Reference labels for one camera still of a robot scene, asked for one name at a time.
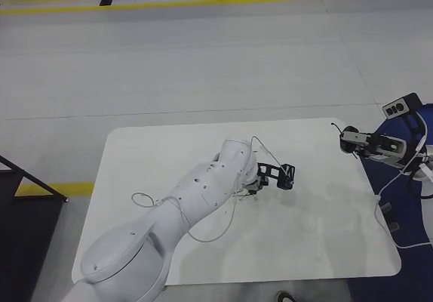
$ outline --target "camera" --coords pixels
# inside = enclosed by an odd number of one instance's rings
[[[408,94],[394,102],[385,105],[382,111],[387,119],[393,119],[398,116],[416,111],[422,106],[421,100],[416,93]]]

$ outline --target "white cable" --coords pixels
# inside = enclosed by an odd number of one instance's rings
[[[275,158],[275,156],[272,154],[272,152],[270,152],[270,150],[269,150],[269,149],[268,149],[268,148],[267,148],[267,147],[262,143],[262,141],[261,141],[258,137],[256,137],[256,136],[252,136],[252,138],[251,138],[251,140],[250,140],[250,151],[248,152],[248,156],[247,156],[247,159],[245,160],[245,164],[244,164],[244,167],[243,167],[242,170],[244,170],[244,169],[247,167],[248,162],[250,161],[250,156],[251,156],[251,154],[252,154],[252,152],[253,152],[253,139],[256,139],[256,140],[259,141],[260,145],[262,145],[262,147],[265,149],[265,151],[266,151],[268,154],[270,154],[271,157],[273,157],[273,159],[274,159],[274,160],[277,162],[277,164],[280,166],[280,169],[285,173],[286,176],[288,176],[287,172],[284,170],[284,168],[282,167],[281,163],[277,160],[277,158]],[[235,202],[234,202],[234,204],[233,204],[232,216],[230,217],[229,224],[226,226],[225,230],[224,230],[220,235],[218,235],[217,237],[215,237],[215,238],[213,238],[213,239],[211,239],[211,240],[203,240],[203,239],[199,239],[199,238],[194,237],[194,236],[190,233],[190,229],[187,229],[186,232],[188,233],[188,235],[189,235],[193,240],[198,241],[198,242],[201,242],[201,243],[214,242],[214,241],[216,241],[216,240],[222,238],[222,236],[225,235],[226,231],[229,230],[229,228],[230,228],[230,226],[232,225],[232,222],[233,222],[233,217],[235,216],[235,209],[236,209],[236,207],[237,207],[237,202],[238,202],[237,194],[238,194],[238,184],[239,184],[239,181],[238,181],[238,180],[240,179],[240,176],[241,176],[241,172],[239,172],[239,173],[237,174],[237,177],[235,178],[235,182],[233,183],[233,186],[235,187],[235,191],[233,192],[232,196],[234,197]],[[134,200],[134,196],[136,196],[136,195],[144,196],[144,197],[147,197],[147,198],[151,199],[152,205],[141,205],[140,203],[136,202],[136,201]],[[178,205],[175,205],[175,204],[173,203],[173,201],[171,201],[171,199],[176,200],[176,202],[177,202]],[[185,215],[185,213],[183,212],[183,210],[182,210],[182,208],[181,208],[180,201],[179,201],[179,199],[177,199],[177,198],[174,198],[174,197],[167,197],[167,198],[165,198],[165,199],[162,199],[161,202],[158,203],[158,200],[157,200],[156,203],[155,203],[154,200],[153,200],[153,198],[152,198],[151,196],[149,196],[148,194],[145,194],[145,193],[134,193],[134,194],[131,196],[131,200],[133,201],[133,203],[134,203],[135,205],[138,205],[138,206],[140,206],[140,207],[142,207],[142,208],[154,208],[154,207],[158,207],[159,205],[162,205],[162,204],[163,204],[164,202],[166,202],[167,200],[170,200],[170,202],[173,203],[173,205],[174,205],[175,207],[177,207],[178,210],[180,211],[181,216],[182,216],[182,219],[183,219],[183,218],[186,219],[186,221],[188,222],[188,225],[190,224],[189,219],[188,219],[188,217]]]
[[[240,176],[240,173],[238,173],[237,178],[235,178],[234,186],[237,186],[237,185],[238,185],[238,184],[237,184],[237,179],[238,179],[239,176]],[[237,187],[235,187],[235,194],[233,194],[233,196],[234,196],[234,198],[235,198],[235,202],[233,203],[232,216],[230,217],[229,224],[228,224],[228,226],[226,226],[226,228],[225,228],[225,230],[223,231],[223,233],[221,233],[219,236],[217,236],[217,237],[215,237],[215,238],[213,238],[213,239],[211,239],[211,240],[198,239],[198,238],[194,237],[193,234],[191,234],[191,233],[189,232],[189,229],[188,229],[188,231],[187,231],[188,235],[189,235],[190,237],[192,237],[193,240],[196,240],[196,241],[201,242],[201,243],[209,243],[209,242],[213,242],[213,241],[216,241],[216,240],[222,238],[222,236],[225,235],[226,231],[228,231],[229,228],[230,228],[230,226],[232,225],[233,217],[235,216],[235,209],[237,208],[237,201],[238,201],[238,199],[237,199]],[[180,201],[179,201],[178,199],[177,199],[177,201],[178,201],[178,205],[180,206],[180,212],[181,212],[181,214],[182,214],[183,216],[185,216],[185,218],[186,218],[185,213],[183,213],[183,211],[181,211]]]
[[[151,199],[152,205],[141,205],[136,200],[134,200],[134,196],[136,196],[136,195],[141,195],[141,196],[144,196],[144,197]],[[140,192],[134,193],[133,195],[131,195],[131,200],[133,201],[133,203],[135,205],[139,205],[141,208],[154,208],[154,207],[158,206],[155,204],[155,201],[153,200],[153,198],[151,196],[149,196],[148,194],[145,194],[145,193],[140,193]]]
[[[253,135],[252,138],[250,139],[250,151],[248,152],[247,159],[245,160],[244,169],[247,167],[248,162],[250,161],[250,156],[251,156],[251,154],[252,154],[252,150],[253,150],[253,139],[256,139],[256,140],[259,141],[260,145],[262,145],[262,147],[265,149],[265,151],[268,152],[268,153],[270,154],[271,157],[273,157],[273,159],[274,159],[274,160],[277,162],[277,164],[280,166],[280,169],[285,173],[286,176],[288,176],[288,175],[287,175],[287,172],[284,170],[284,168],[282,167],[282,165],[280,164],[280,162],[278,161],[278,159],[276,159],[275,156],[272,154],[272,152],[270,152],[270,150],[267,149],[267,147],[262,143],[262,141],[261,141],[258,137],[254,136],[254,135]],[[226,226],[226,228],[225,228],[225,230],[223,231],[223,233],[221,233],[219,236],[217,236],[217,237],[215,237],[215,238],[213,238],[213,239],[210,239],[210,240],[203,240],[203,239],[199,239],[199,238],[194,237],[194,236],[190,233],[190,231],[188,230],[187,233],[188,233],[188,235],[189,235],[190,237],[192,237],[192,239],[194,239],[194,240],[196,240],[196,241],[198,241],[198,242],[201,242],[201,243],[214,242],[214,241],[216,241],[216,240],[222,238],[222,236],[225,235],[226,231],[229,230],[229,228],[230,228],[230,226],[232,225],[232,222],[233,222],[233,217],[235,216],[235,208],[237,207],[237,202],[238,202],[238,197],[237,197],[237,193],[238,193],[238,192],[237,192],[237,190],[238,190],[238,184],[239,184],[239,181],[237,181],[237,180],[239,180],[240,176],[241,176],[241,173],[238,173],[238,174],[237,174],[237,177],[235,178],[235,182],[233,183],[233,185],[235,186],[235,191],[234,191],[234,194],[233,194],[233,197],[234,197],[234,199],[235,199],[235,202],[234,202],[234,204],[233,204],[232,216],[230,217],[229,224]],[[183,211],[181,210],[180,201],[179,201],[178,199],[177,199],[177,202],[178,202],[178,205],[179,205],[179,209],[180,209],[181,214],[185,217],[186,221],[188,221],[188,223],[189,223],[189,220],[188,220],[188,218],[186,217],[185,213],[183,213]]]
[[[392,243],[394,243],[394,245],[396,246],[396,248],[400,248],[400,249],[407,249],[407,248],[415,248],[418,246],[423,246],[423,245],[430,245],[431,242],[422,242],[422,243],[417,243],[415,245],[406,245],[406,246],[400,246],[396,243],[396,241],[392,238],[391,233],[388,231],[388,228],[386,228],[385,226],[382,225],[382,223],[379,221],[379,219],[377,219],[377,207],[379,206],[379,201],[381,200],[381,194],[382,192],[384,192],[384,190],[391,184],[393,183],[395,180],[397,180],[402,174],[405,173],[407,167],[411,164],[411,162],[413,162],[413,160],[419,155],[419,151],[423,148],[425,142],[426,142],[426,138],[428,136],[428,126],[425,122],[425,120],[422,118],[422,116],[416,112],[416,114],[419,116],[419,118],[421,119],[422,123],[425,126],[425,134],[421,137],[421,140],[419,141],[417,147],[416,147],[416,153],[414,154],[414,156],[411,158],[411,160],[404,166],[404,168],[402,168],[399,171],[399,174],[396,175],[393,179],[391,179],[380,191],[379,194],[377,194],[377,202],[376,202],[376,207],[374,208],[374,217],[376,218],[377,223],[382,227],[382,229],[384,230],[384,232],[386,233],[386,235],[389,236],[389,238],[392,240]]]

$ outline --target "yellow line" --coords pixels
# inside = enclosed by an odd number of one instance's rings
[[[196,0],[187,2],[153,2],[136,3],[131,5],[110,6],[75,6],[70,8],[15,8],[10,10],[0,9],[0,14],[50,14],[50,13],[75,13],[88,11],[123,11],[147,8],[179,8],[185,6],[200,5],[251,5],[270,2],[288,2],[289,0]]]
[[[49,183],[49,186],[68,197],[91,196],[94,189],[94,183]],[[36,184],[22,183],[15,196],[42,196],[49,194],[48,191]]]

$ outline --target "black metal rail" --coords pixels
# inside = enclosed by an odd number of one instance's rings
[[[3,157],[1,155],[0,155],[0,162],[2,164],[6,165],[7,167],[9,167],[10,169],[14,170],[14,171],[19,171],[20,173],[23,174],[23,176],[25,178],[27,178],[28,180],[30,180],[33,183],[37,184],[38,186],[40,186],[41,188],[45,189],[49,193],[52,193],[54,196],[58,196],[61,199],[63,199],[64,201],[66,201],[66,202],[69,200],[67,197],[65,197],[61,193],[57,192],[56,190],[54,190],[53,188],[51,188],[50,186],[48,186],[46,183],[44,183],[41,180],[39,180],[37,177],[35,177],[32,174],[30,174],[29,172],[23,170],[21,167],[19,167],[18,165],[15,165],[13,162],[9,161],[8,159],[6,159],[5,157]]]

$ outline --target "shoe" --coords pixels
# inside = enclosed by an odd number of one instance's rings
[[[294,299],[292,295],[290,295],[286,291],[279,291],[277,293],[277,297],[275,298],[275,302],[301,302],[301,301],[303,302],[303,300]]]

